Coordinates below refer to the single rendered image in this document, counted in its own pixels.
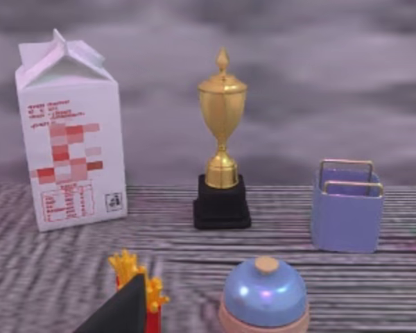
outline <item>black object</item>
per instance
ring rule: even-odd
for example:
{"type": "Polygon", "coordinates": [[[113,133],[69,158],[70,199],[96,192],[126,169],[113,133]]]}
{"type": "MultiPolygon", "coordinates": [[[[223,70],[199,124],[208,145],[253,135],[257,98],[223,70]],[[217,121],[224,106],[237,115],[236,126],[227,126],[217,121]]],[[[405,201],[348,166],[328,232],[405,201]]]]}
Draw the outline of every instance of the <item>black object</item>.
{"type": "Polygon", "coordinates": [[[246,200],[245,183],[230,189],[215,189],[205,184],[205,175],[199,176],[198,197],[193,202],[196,229],[245,229],[251,226],[246,200]]]}
{"type": "Polygon", "coordinates": [[[138,274],[74,333],[145,333],[145,324],[145,277],[138,274]]]}

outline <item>gray wood grain surface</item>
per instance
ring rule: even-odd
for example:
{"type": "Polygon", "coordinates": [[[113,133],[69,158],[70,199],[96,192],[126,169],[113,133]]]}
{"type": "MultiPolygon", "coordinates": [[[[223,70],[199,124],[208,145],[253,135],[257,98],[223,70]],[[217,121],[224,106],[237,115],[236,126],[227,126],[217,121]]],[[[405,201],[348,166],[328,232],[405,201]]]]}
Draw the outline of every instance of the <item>gray wood grain surface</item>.
{"type": "Polygon", "coordinates": [[[275,255],[304,277],[311,333],[416,332],[416,187],[386,189],[379,250],[315,250],[309,187],[249,187],[253,226],[198,231],[193,187],[130,187],[130,215],[39,233],[30,189],[0,184],[0,333],[68,333],[114,293],[107,257],[139,254],[164,279],[164,333],[221,332],[224,280],[244,259],[275,255]]]}

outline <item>dark triangular shape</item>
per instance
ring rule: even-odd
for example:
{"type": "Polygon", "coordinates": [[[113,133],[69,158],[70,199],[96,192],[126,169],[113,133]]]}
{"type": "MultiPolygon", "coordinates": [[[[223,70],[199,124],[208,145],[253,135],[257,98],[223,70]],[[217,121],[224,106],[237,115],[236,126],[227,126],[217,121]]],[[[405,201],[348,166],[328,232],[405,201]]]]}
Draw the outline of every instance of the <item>dark triangular shape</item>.
{"type": "Polygon", "coordinates": [[[74,333],[144,333],[145,277],[138,274],[74,333]]]}

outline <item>white carton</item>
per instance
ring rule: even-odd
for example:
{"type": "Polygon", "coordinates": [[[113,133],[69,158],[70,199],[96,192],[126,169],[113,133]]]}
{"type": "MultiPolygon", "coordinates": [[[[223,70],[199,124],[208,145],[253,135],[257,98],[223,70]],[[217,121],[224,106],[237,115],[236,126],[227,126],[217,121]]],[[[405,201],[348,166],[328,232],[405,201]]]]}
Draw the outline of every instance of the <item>white carton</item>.
{"type": "Polygon", "coordinates": [[[119,85],[104,57],[57,30],[20,44],[15,72],[40,231],[127,215],[119,85]]]}

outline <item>pink base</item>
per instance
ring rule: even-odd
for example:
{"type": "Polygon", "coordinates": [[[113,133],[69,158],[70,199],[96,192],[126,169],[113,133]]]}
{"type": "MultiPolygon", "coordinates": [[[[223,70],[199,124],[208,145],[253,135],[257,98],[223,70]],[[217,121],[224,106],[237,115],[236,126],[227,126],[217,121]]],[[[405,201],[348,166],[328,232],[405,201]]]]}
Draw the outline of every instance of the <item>pink base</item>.
{"type": "Polygon", "coordinates": [[[245,324],[233,317],[223,303],[223,298],[220,302],[219,319],[226,333],[306,333],[310,323],[309,306],[307,305],[305,314],[294,323],[281,327],[256,327],[245,324]]]}

